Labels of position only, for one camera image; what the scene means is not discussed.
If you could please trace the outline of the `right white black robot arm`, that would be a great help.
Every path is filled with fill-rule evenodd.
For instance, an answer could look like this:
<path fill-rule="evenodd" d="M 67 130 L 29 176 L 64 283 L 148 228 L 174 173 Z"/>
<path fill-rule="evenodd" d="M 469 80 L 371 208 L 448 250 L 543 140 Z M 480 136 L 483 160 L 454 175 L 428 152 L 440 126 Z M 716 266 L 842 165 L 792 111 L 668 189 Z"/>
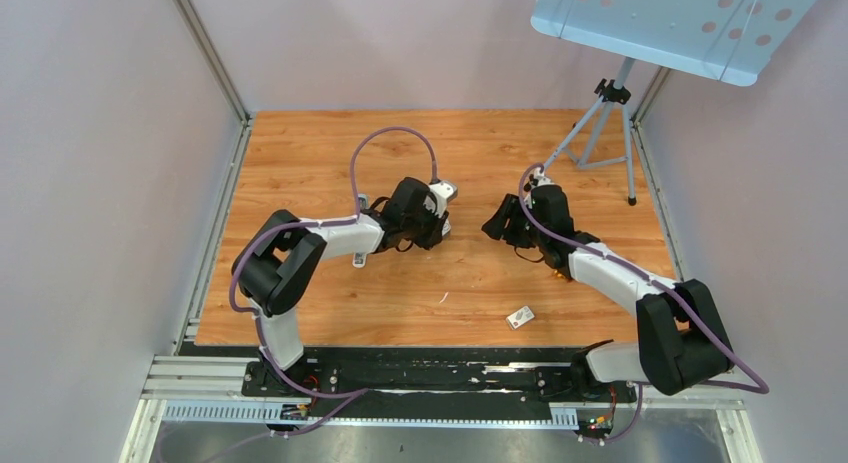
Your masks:
<path fill-rule="evenodd" d="M 598 237 L 576 229 L 560 186 L 506 195 L 481 229 L 514 248 L 539 250 L 548 267 L 635 318 L 636 342 L 605 340 L 574 354 L 571 386 L 580 398 L 596 400 L 611 383 L 627 380 L 675 395 L 733 368 L 726 354 L 729 338 L 708 287 L 697 279 L 675 281 L 630 268 Z"/>

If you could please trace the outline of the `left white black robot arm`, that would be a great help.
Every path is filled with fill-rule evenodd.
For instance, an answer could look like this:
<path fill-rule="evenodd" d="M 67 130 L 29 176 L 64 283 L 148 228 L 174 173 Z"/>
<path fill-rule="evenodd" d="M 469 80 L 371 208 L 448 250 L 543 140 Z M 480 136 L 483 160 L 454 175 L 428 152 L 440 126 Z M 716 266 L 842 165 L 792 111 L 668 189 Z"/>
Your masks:
<path fill-rule="evenodd" d="M 258 325 L 260 350 L 271 367 L 268 383 L 283 396 L 298 394 L 306 369 L 296 307 L 318 265 L 342 256 L 430 250 L 449 233 L 449 203 L 457 187 L 404 178 L 389 197 L 350 217 L 301 219 L 273 213 L 233 263 L 230 294 L 243 295 Z"/>

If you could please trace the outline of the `small white staple box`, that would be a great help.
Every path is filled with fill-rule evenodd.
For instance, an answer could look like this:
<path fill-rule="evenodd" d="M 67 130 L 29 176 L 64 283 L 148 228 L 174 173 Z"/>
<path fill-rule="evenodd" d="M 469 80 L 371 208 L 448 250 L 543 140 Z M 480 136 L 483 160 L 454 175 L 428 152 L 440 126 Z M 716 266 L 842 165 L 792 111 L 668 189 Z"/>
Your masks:
<path fill-rule="evenodd" d="M 512 330 L 517 330 L 532 321 L 534 318 L 535 314 L 532 309 L 525 305 L 509 314 L 505 318 L 505 321 Z"/>

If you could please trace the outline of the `grey tripod stand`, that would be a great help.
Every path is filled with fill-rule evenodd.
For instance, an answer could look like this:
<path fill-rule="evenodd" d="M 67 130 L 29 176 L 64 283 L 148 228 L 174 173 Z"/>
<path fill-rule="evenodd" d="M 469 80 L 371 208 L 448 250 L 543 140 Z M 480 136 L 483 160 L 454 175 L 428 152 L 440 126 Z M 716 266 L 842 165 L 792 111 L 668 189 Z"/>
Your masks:
<path fill-rule="evenodd" d="M 573 124 L 571 131 L 555 148 L 551 155 L 542 163 L 542 168 L 533 171 L 535 181 L 539 177 L 545 177 L 546 171 L 553 165 L 558 157 L 565 155 L 573 161 L 578 169 L 586 170 L 609 166 L 617 163 L 624 163 L 626 166 L 627 177 L 627 203 L 630 206 L 635 206 L 638 203 L 635 188 L 635 170 L 634 170 L 634 152 L 631 135 L 631 118 L 627 107 L 632 93 L 626 88 L 626 81 L 630 75 L 635 59 L 625 57 L 616 76 L 612 79 L 602 79 L 594 89 L 596 100 L 593 105 L 583 114 L 583 116 Z M 608 120 L 614 108 L 620 109 L 620 117 L 622 122 L 622 131 L 624 135 L 624 155 L 616 158 L 609 158 L 601 161 L 590 162 L 589 158 L 596 147 L 603 130 L 608 123 Z M 594 124 L 587 140 L 587 143 L 580 155 L 574 153 L 571 149 L 571 143 L 576 138 L 577 134 L 592 120 Z"/>

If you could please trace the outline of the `light blue perforated tray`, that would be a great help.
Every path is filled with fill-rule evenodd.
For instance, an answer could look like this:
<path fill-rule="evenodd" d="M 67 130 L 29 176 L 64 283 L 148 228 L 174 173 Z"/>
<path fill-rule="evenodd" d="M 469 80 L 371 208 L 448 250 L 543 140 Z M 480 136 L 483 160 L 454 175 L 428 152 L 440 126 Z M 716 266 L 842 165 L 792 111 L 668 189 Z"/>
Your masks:
<path fill-rule="evenodd" d="M 539 33 L 748 87 L 818 0 L 536 0 Z"/>

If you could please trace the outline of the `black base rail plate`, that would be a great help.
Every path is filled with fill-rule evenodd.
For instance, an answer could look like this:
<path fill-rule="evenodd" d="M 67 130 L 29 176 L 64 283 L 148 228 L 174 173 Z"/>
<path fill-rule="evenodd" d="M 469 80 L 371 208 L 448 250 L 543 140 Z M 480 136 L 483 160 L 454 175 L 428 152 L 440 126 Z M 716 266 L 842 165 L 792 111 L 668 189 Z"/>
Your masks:
<path fill-rule="evenodd" d="M 625 382 L 583 389 L 567 347 L 310 347 L 279 376 L 252 347 L 157 357 L 146 399 L 167 421 L 607 431 L 637 401 Z"/>

